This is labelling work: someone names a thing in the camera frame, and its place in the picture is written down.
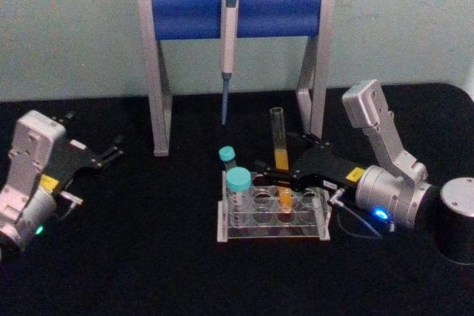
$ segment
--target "black cable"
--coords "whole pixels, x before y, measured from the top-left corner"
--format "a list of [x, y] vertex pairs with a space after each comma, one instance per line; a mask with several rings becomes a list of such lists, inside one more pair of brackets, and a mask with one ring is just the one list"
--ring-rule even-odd
[[340, 207], [342, 207], [344, 210], [346, 210], [347, 212], [349, 212], [352, 216], [355, 216], [360, 222], [362, 222], [374, 235], [360, 235], [360, 234], [357, 234], [357, 233], [353, 233], [353, 232], [350, 232], [350, 231], [347, 231], [343, 226], [342, 226], [342, 223], [341, 223], [341, 214], [340, 214], [340, 209], [337, 209], [337, 221], [338, 221], [338, 226], [339, 228], [346, 232], [348, 235], [350, 236], [353, 236], [355, 238], [365, 238], [367, 240], [381, 240], [383, 239], [382, 235], [380, 233], [378, 233], [378, 231], [376, 229], [374, 229], [370, 223], [368, 223], [367, 221], [365, 221], [361, 216], [359, 216], [357, 213], [355, 213], [354, 211], [352, 211], [351, 209], [349, 209], [347, 206], [345, 205], [341, 205]]

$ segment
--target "yellow liquid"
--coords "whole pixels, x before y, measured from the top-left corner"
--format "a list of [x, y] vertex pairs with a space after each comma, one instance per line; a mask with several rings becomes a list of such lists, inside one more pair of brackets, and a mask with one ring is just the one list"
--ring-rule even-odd
[[[277, 169], [289, 169], [288, 153], [285, 148], [275, 149], [275, 164]], [[293, 205], [291, 190], [280, 186], [278, 188], [278, 196], [280, 197], [280, 207], [282, 209], [291, 209], [291, 206]]]

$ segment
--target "black tablecloth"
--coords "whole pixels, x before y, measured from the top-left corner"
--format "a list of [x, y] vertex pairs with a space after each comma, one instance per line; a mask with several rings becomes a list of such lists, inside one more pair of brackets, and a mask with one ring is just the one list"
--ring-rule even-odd
[[[352, 161], [376, 164], [350, 126], [343, 92], [328, 90], [324, 139]], [[465, 93], [446, 84], [384, 92], [430, 183], [474, 176], [474, 103]], [[100, 152], [122, 133], [125, 151], [100, 175], [73, 182], [83, 207], [46, 223], [21, 259], [0, 266], [2, 315], [474, 315], [474, 267], [445, 260], [426, 233], [399, 228], [366, 241], [333, 221], [330, 242], [216, 242], [218, 148], [232, 145], [250, 169], [255, 159], [271, 162], [274, 106], [284, 108], [287, 131], [301, 132], [291, 92], [232, 94], [225, 128], [219, 95], [177, 96], [170, 156], [155, 158], [146, 98], [0, 104], [2, 183], [15, 121], [30, 109], [75, 110], [70, 136]]]

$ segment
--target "teal cap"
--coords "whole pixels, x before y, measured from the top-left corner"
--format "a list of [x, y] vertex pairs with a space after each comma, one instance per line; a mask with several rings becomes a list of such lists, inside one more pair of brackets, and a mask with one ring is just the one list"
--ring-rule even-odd
[[227, 172], [227, 188], [233, 192], [243, 192], [250, 188], [250, 172], [242, 167], [235, 167]]
[[221, 161], [228, 162], [236, 157], [236, 153], [231, 146], [226, 146], [219, 150], [219, 157], [221, 158]]

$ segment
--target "plastic vial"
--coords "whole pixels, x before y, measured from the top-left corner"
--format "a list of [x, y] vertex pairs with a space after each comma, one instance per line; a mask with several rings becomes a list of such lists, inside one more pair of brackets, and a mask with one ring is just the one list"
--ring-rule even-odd
[[[275, 166], [277, 169], [289, 170], [287, 138], [284, 129], [284, 115], [282, 107], [270, 109], [270, 119], [272, 122], [273, 150], [275, 152]], [[291, 212], [293, 205], [291, 190], [285, 187], [278, 188], [280, 208], [284, 212]]]
[[232, 168], [237, 167], [236, 164], [236, 153], [231, 146], [222, 147], [219, 150], [219, 157], [225, 165], [225, 170], [229, 172]]
[[242, 167], [235, 167], [226, 174], [226, 185], [229, 189], [231, 215], [242, 221], [242, 211], [250, 199], [250, 172]]

